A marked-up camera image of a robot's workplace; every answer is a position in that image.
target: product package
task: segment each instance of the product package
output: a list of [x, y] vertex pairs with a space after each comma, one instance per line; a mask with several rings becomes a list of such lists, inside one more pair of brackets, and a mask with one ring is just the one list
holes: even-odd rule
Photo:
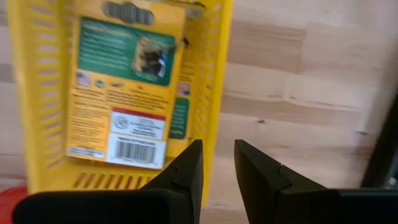
[[76, 0], [67, 155], [162, 169], [185, 10], [159, 2]]
[[170, 127], [167, 156], [177, 157], [190, 143], [192, 124], [195, 117], [199, 74], [195, 66], [202, 61], [198, 30], [202, 29], [202, 19], [205, 7], [201, 4], [189, 2], [169, 2], [174, 6], [185, 9], [185, 37], [188, 45], [183, 53], [182, 67], [177, 85], [177, 98]]

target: green panel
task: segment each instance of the green panel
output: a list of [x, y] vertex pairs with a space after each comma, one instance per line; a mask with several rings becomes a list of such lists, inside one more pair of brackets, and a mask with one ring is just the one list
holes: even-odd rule
[[189, 100], [186, 98], [175, 99], [175, 106], [170, 128], [169, 138], [184, 139], [187, 133], [189, 113]]
[[167, 86], [174, 62], [174, 48], [165, 54], [158, 54], [161, 55], [158, 60], [140, 63], [141, 71], [135, 66], [136, 60], [146, 62], [143, 58], [158, 58], [154, 54], [136, 58], [137, 45], [147, 43], [145, 40], [148, 39], [152, 45], [162, 46], [162, 49], [175, 45], [175, 38], [169, 35], [82, 18], [78, 67], [114, 77]]

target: wooden wall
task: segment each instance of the wooden wall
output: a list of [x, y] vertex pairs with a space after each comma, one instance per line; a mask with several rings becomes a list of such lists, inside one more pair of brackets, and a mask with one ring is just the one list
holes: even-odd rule
[[[397, 21], [395, 0], [235, 0], [203, 223], [247, 223], [234, 139], [327, 187], [359, 186], [397, 86]], [[0, 186], [8, 186], [25, 172], [9, 38], [0, 29]]]

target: yellow shopping basket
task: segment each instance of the yellow shopping basket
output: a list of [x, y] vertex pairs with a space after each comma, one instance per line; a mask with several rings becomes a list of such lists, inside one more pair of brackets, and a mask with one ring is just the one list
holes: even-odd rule
[[[206, 6], [193, 45], [200, 77], [193, 139], [204, 146], [206, 200], [220, 111], [231, 0]], [[160, 171], [74, 159], [64, 155], [68, 68], [73, 23], [71, 0], [8, 0], [14, 73], [21, 98], [29, 192], [139, 189]]]

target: american flag icon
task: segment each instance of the american flag icon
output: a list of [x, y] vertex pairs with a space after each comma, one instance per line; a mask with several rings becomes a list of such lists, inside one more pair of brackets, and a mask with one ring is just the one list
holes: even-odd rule
[[91, 86], [91, 75], [83, 72], [77, 73], [77, 84], [82, 86]]

